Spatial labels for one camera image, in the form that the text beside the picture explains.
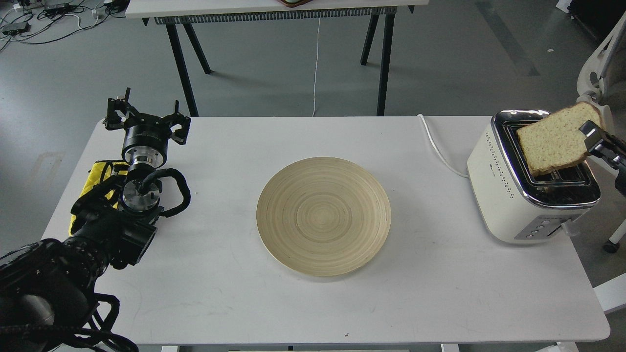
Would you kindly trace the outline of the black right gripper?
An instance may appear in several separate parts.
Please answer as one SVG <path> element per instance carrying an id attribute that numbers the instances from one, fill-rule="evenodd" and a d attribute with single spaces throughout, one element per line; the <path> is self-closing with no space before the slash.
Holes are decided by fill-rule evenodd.
<path id="1" fill-rule="evenodd" d="M 604 131 L 597 123 L 587 120 L 579 131 L 585 136 L 586 151 L 618 170 L 615 189 L 626 197 L 626 145 L 624 141 Z"/>

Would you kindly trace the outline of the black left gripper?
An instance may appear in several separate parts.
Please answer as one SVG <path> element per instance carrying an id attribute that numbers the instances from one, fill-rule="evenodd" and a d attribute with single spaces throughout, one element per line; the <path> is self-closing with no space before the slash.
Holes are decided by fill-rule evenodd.
<path id="1" fill-rule="evenodd" d="M 147 163 L 162 167 L 166 162 L 168 140 L 185 145 L 191 118 L 179 111 L 179 101 L 174 111 L 164 117 L 145 116 L 129 103 L 131 88 L 123 96 L 107 100 L 107 114 L 103 125 L 107 130 L 125 130 L 122 158 L 129 165 Z"/>

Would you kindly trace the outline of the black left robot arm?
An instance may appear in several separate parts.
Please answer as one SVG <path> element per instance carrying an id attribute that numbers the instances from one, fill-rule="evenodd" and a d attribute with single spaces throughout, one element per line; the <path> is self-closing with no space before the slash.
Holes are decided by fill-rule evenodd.
<path id="1" fill-rule="evenodd" d="M 139 263 L 157 233 L 159 218 L 183 212 L 191 192 L 183 174 L 166 169 L 168 142 L 186 143 L 191 118 L 179 103 L 164 117 L 141 113 L 129 92 L 110 98 L 103 121 L 123 130 L 121 159 L 103 167 L 100 180 L 72 205 L 64 241 L 48 238 L 1 258 L 1 350 L 49 352 L 60 345 L 103 352 L 136 352 L 112 332 L 119 299 L 95 284 L 110 267 Z"/>

